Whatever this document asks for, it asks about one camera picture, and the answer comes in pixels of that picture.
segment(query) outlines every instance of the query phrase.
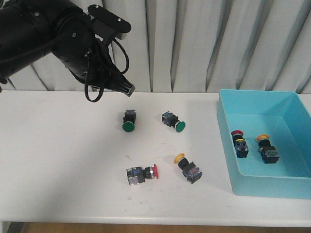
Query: green push button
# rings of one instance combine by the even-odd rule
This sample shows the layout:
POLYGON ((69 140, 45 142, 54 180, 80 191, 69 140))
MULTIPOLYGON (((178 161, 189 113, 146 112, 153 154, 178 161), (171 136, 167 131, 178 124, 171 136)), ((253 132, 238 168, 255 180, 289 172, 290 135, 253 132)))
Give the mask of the green push button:
POLYGON ((178 122, 177 125, 176 125, 176 131, 177 131, 177 133, 182 132, 182 131, 184 130, 185 126, 186 126, 186 124, 185 124, 184 121, 178 122))
POLYGON ((127 121, 122 125, 122 128, 124 129, 124 131, 126 132, 131 132, 134 130, 135 125, 131 122, 131 121, 127 121))

